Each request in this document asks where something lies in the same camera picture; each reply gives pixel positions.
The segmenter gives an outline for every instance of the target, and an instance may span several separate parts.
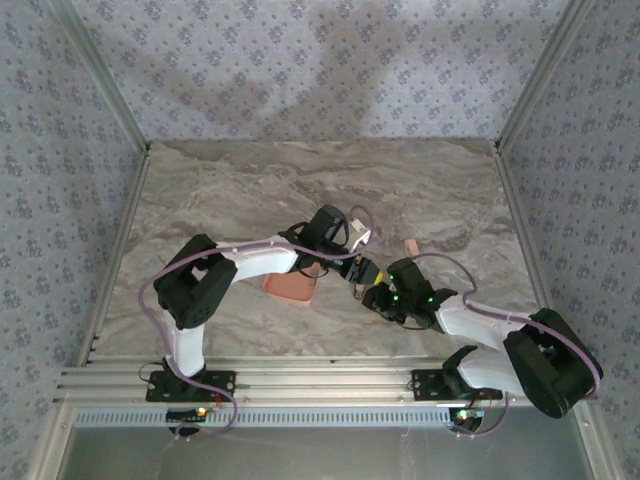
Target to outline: marble surface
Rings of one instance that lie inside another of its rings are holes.
[[[488,142],[366,140],[319,143],[154,144],[100,338],[100,355],[162,354],[136,295],[193,235],[248,241],[309,220],[323,204],[367,206],[381,267],[422,251],[447,252],[475,275],[487,304],[533,311],[535,301]],[[444,260],[419,261],[435,286],[463,291]],[[208,322],[209,355],[431,355],[469,343],[406,331],[355,301],[337,274],[319,280],[308,307],[272,299],[262,278],[235,284]],[[155,292],[148,293],[155,302]]]

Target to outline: black bracket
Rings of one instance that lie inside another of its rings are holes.
[[[233,395],[236,390],[236,372],[219,370],[201,370],[191,377],[193,380],[220,388]],[[211,403],[229,402],[224,395],[215,395],[208,390],[194,387],[171,371],[152,372],[147,386],[147,402],[150,403]]]
[[[464,391],[455,392],[449,385],[449,382],[447,382],[445,372],[442,369],[413,370],[408,386],[413,391],[413,399],[416,402],[428,400],[465,400],[472,402],[474,400],[502,399],[502,392],[500,390],[489,388],[479,390],[469,388]]]

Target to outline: mounting plate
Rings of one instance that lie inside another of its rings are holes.
[[[416,402],[426,400],[500,400],[502,392],[491,388],[469,389],[456,394],[445,381],[444,371],[413,370],[409,386]]]
[[[236,390],[236,372],[226,370],[207,370],[197,378],[206,385],[220,388],[231,395]],[[211,403],[212,401],[229,402],[223,395],[214,398],[207,390],[193,387],[180,379],[173,372],[155,371],[149,376],[146,401],[150,403]]]

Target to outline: wall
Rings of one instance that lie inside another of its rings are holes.
[[[640,478],[640,4],[597,4],[507,157],[551,293],[605,369],[602,401]]]
[[[566,0],[78,0],[143,132],[496,138]]]
[[[22,478],[140,154],[45,1],[0,16],[0,479]]]

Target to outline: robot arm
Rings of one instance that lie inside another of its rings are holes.
[[[344,230],[344,242],[335,242]],[[215,313],[227,289],[240,280],[268,273],[289,273],[320,262],[323,268],[337,271],[352,284],[373,285],[382,274],[363,256],[327,260],[298,253],[288,245],[341,255],[353,252],[370,237],[370,230],[359,220],[347,222],[345,215],[331,205],[322,207],[310,222],[302,222],[261,242],[215,243],[207,235],[193,237],[169,265],[191,255],[218,247],[232,248],[226,253],[203,257],[178,268],[154,282],[158,302],[164,310],[171,351],[177,368],[193,378],[205,370],[202,353],[205,323]],[[259,248],[242,247],[259,243]]]
[[[370,288],[362,302],[367,308],[388,321],[403,325],[410,316],[424,329],[467,337],[492,349],[464,347],[444,363],[444,380],[453,392],[464,395],[489,388],[526,395],[539,410],[555,418],[584,398],[594,387],[594,379],[583,359],[557,338],[514,321],[522,317],[569,339],[603,376],[595,358],[553,310],[522,315],[465,302],[453,290],[434,290],[411,258],[398,260],[387,271],[392,285],[380,283]]]

